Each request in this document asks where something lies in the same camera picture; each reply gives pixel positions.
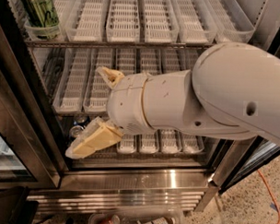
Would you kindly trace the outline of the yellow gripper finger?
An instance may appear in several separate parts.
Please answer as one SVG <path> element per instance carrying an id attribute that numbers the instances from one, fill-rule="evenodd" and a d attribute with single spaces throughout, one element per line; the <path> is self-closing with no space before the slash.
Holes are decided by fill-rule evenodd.
<path id="1" fill-rule="evenodd" d="M 69 159 L 83 159 L 122 141 L 123 132 L 111 120 L 92 120 L 65 151 Z"/>
<path id="2" fill-rule="evenodd" d="M 124 78 L 123 72 L 110 69 L 106 66 L 99 67 L 97 72 L 110 88 L 116 87 L 117 84 Z"/>

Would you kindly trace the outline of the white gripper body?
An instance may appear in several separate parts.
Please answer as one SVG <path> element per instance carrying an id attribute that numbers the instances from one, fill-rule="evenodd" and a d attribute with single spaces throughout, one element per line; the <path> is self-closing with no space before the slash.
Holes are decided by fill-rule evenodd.
<path id="1" fill-rule="evenodd" d="M 128 135 L 153 134 L 143 110 L 143 95 L 147 74 L 132 74 L 120 80 L 111 91 L 107 112 L 111 121 Z"/>

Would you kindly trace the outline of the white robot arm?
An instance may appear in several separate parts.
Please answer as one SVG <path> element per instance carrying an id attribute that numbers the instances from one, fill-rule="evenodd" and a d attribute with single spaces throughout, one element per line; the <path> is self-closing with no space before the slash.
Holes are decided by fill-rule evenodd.
<path id="1" fill-rule="evenodd" d="M 106 66 L 98 72 L 111 88 L 109 118 L 88 124 L 66 150 L 69 159 L 158 129 L 230 140 L 261 136 L 280 147 L 280 59 L 260 48 L 219 43 L 193 68 L 163 75 L 126 76 Z"/>

